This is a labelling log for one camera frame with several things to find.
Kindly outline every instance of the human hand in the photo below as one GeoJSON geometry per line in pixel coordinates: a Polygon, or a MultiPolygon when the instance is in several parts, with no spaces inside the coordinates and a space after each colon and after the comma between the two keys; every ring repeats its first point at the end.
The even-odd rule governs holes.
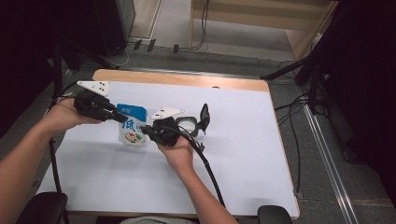
{"type": "Polygon", "coordinates": [[[56,104],[38,125],[51,135],[61,133],[78,124],[101,123],[101,120],[80,115],[74,108],[74,99],[64,99],[56,104]]]}
{"type": "Polygon", "coordinates": [[[189,141],[180,136],[173,147],[158,145],[160,151],[165,155],[169,165],[179,175],[182,171],[191,171],[192,167],[192,146],[189,141]]]}

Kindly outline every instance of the black chair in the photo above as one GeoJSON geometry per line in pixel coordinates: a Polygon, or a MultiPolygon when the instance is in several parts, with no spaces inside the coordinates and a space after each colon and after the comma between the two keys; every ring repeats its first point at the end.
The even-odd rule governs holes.
{"type": "Polygon", "coordinates": [[[64,214],[67,195],[58,192],[39,193],[24,207],[17,224],[58,224],[64,214]]]}
{"type": "MultiPolygon", "coordinates": [[[[64,193],[44,192],[37,194],[26,204],[17,224],[58,224],[64,215],[67,196],[64,193]]],[[[259,208],[258,220],[260,224],[291,224],[288,211],[281,206],[263,205],[259,208]]],[[[120,223],[121,219],[111,218],[107,224],[120,223]]]]}

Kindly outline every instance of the black backdrop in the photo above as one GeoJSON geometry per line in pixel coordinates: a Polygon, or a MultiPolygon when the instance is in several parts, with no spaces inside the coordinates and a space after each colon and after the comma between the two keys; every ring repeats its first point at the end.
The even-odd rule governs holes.
{"type": "Polygon", "coordinates": [[[0,2],[0,137],[52,81],[47,0],[0,2]]]}
{"type": "Polygon", "coordinates": [[[354,133],[346,146],[379,173],[396,204],[396,1],[342,4],[348,13],[321,52],[330,75],[323,86],[354,133]]]}

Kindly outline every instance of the black stand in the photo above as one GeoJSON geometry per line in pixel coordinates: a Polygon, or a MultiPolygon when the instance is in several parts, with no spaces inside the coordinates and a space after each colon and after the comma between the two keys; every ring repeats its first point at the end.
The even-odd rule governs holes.
{"type": "Polygon", "coordinates": [[[279,71],[274,72],[273,74],[260,76],[260,79],[271,80],[301,67],[299,73],[294,79],[294,82],[299,86],[303,86],[308,81],[308,79],[311,78],[308,105],[314,115],[316,114],[314,106],[318,80],[320,76],[323,75],[320,70],[320,64],[325,60],[327,55],[324,52],[331,50],[331,45],[334,42],[333,38],[335,37],[337,28],[343,22],[344,17],[347,14],[347,10],[345,10],[343,3],[344,1],[339,1],[331,24],[308,56],[302,58],[300,61],[292,63],[283,69],[280,69],[279,71]]]}

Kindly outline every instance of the gray floor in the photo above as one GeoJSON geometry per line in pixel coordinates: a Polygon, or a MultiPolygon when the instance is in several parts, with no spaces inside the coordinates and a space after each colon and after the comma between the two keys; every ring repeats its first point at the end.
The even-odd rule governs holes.
{"type": "MultiPolygon", "coordinates": [[[[130,59],[127,64],[120,67],[122,70],[134,69],[166,69],[177,71],[194,71],[220,74],[228,74],[228,77],[258,78],[259,75],[270,74],[278,69],[279,61],[289,60],[289,56],[283,54],[268,53],[268,57],[249,57],[249,55],[234,56],[235,53],[227,51],[227,48],[208,52],[181,51],[173,54],[171,49],[155,48],[147,53],[147,46],[133,51],[128,49],[130,59]]],[[[115,63],[124,63],[124,52],[111,59],[115,63]]],[[[80,71],[68,72],[64,81],[91,77],[93,72],[100,68],[97,64],[83,60],[80,71]]],[[[298,95],[299,89],[286,77],[280,77],[277,81],[269,82],[274,106],[291,103],[298,95]]],[[[49,86],[37,97],[36,101],[20,116],[9,132],[0,139],[0,157],[3,158],[23,137],[27,130],[32,127],[44,114],[51,97],[52,86],[49,86]]],[[[276,115],[281,118],[285,111],[278,111],[276,115]]],[[[365,165],[350,164],[343,158],[340,144],[335,137],[332,125],[324,116],[317,116],[321,130],[326,136],[332,158],[338,172],[346,186],[346,190],[353,203],[353,208],[359,223],[396,223],[396,212],[390,203],[387,193],[384,191],[378,175],[365,165]]],[[[301,150],[301,193],[303,198],[298,199],[301,214],[293,223],[345,223],[337,198],[335,197],[332,184],[318,152],[317,143],[303,110],[292,116],[296,135],[301,150]]],[[[297,180],[297,153],[296,143],[292,135],[290,123],[287,121],[279,127],[284,148],[286,151],[293,183],[297,180]]],[[[57,145],[62,141],[62,136],[57,137],[57,145]]],[[[46,154],[35,182],[32,186],[30,197],[35,195],[39,183],[50,164],[49,155],[46,154]]],[[[95,217],[71,217],[72,223],[94,223],[95,217]]],[[[240,220],[240,223],[257,223],[257,220],[240,220]]]]}

